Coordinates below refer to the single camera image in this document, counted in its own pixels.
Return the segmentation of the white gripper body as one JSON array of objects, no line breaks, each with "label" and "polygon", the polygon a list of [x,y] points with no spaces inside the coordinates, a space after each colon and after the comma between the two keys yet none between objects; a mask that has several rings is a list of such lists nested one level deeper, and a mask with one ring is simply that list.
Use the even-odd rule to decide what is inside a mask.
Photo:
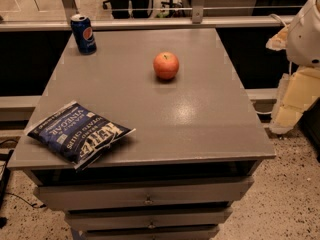
[{"label": "white gripper body", "polygon": [[319,0],[308,0],[291,21],[286,55],[299,66],[320,66]]}]

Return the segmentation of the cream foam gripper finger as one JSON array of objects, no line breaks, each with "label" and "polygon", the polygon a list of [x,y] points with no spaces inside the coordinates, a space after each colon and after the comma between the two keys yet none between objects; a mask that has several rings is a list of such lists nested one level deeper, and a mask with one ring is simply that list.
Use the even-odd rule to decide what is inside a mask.
[{"label": "cream foam gripper finger", "polygon": [[319,98],[319,68],[299,66],[292,75],[284,74],[279,81],[269,129],[275,134],[286,134]]},{"label": "cream foam gripper finger", "polygon": [[288,27],[285,26],[267,41],[266,48],[274,51],[285,50],[287,48],[287,35]]}]

